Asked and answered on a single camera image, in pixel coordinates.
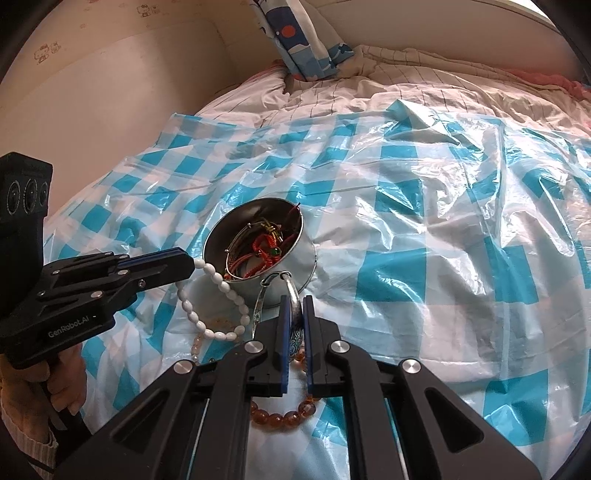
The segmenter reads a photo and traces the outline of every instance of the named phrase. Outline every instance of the bed headboard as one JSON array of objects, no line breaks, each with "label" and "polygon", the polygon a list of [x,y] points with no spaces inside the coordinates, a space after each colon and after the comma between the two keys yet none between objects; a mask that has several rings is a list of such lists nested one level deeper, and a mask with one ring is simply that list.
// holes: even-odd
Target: bed headboard
[{"label": "bed headboard", "polygon": [[527,0],[308,0],[352,47],[414,47],[450,59],[582,78],[568,42]]}]

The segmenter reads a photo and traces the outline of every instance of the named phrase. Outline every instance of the silver bangle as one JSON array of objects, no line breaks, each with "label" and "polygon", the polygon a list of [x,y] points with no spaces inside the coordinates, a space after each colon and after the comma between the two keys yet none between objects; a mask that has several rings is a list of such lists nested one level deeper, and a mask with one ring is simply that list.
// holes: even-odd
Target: silver bangle
[{"label": "silver bangle", "polygon": [[291,303],[290,360],[292,360],[296,356],[297,352],[300,351],[302,342],[304,340],[304,315],[301,308],[297,287],[291,279],[291,273],[288,271],[272,272],[261,281],[261,290],[259,291],[254,310],[252,311],[252,336],[254,338],[256,327],[261,322],[262,306],[265,301],[265,293],[267,293],[267,289],[277,277],[285,282]]}]

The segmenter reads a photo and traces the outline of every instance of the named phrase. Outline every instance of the white striped sheet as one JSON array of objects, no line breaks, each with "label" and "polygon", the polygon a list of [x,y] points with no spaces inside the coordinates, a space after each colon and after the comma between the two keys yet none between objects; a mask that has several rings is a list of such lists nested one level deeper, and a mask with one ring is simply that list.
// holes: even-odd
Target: white striped sheet
[{"label": "white striped sheet", "polygon": [[261,127],[334,113],[383,111],[399,99],[445,112],[492,115],[523,126],[591,134],[591,103],[479,63],[408,48],[359,46],[336,79],[301,82],[268,70],[206,106],[200,116]]}]

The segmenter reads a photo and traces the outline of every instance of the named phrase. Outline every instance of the finger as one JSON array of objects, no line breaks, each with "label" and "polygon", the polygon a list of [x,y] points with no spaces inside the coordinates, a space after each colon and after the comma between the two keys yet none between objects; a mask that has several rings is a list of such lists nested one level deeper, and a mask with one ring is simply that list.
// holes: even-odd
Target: finger
[{"label": "finger", "polygon": [[8,385],[26,382],[44,382],[49,378],[49,365],[47,362],[40,362],[32,367],[17,370],[12,367],[5,355],[0,355],[0,369],[3,382]]},{"label": "finger", "polygon": [[76,415],[80,411],[84,403],[86,403],[86,389],[83,394],[80,394],[80,396],[78,396],[75,402],[68,405],[68,410],[70,414]]},{"label": "finger", "polygon": [[69,362],[70,359],[72,359],[72,357],[80,356],[81,351],[82,344],[78,343],[77,345],[71,346],[70,348],[66,348],[65,350],[58,353],[57,357],[60,360],[60,362],[66,364]]},{"label": "finger", "polygon": [[67,388],[51,396],[51,405],[56,411],[62,411],[73,404],[86,391],[86,372],[82,372]]},{"label": "finger", "polygon": [[86,365],[81,356],[73,356],[67,363],[60,362],[54,367],[49,380],[47,381],[47,389],[51,394],[57,394],[64,390],[68,385],[80,376],[81,372],[85,372]]}]

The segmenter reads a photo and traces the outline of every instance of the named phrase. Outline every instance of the checkered tablecloth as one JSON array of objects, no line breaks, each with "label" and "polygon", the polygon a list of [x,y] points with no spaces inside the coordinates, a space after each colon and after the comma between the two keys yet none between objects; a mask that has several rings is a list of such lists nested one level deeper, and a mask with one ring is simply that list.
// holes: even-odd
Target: checkered tablecloth
[{"label": "checkered tablecloth", "polygon": [[[585,138],[400,100],[259,129],[174,115],[153,148],[49,221],[46,260],[173,246],[199,257],[231,209],[301,202],[318,314],[376,359],[420,358],[548,478],[591,411],[590,159]],[[188,358],[193,336],[174,286],[118,313],[83,349],[91,428]],[[342,402],[296,432],[251,431],[247,470],[347,478]]]}]

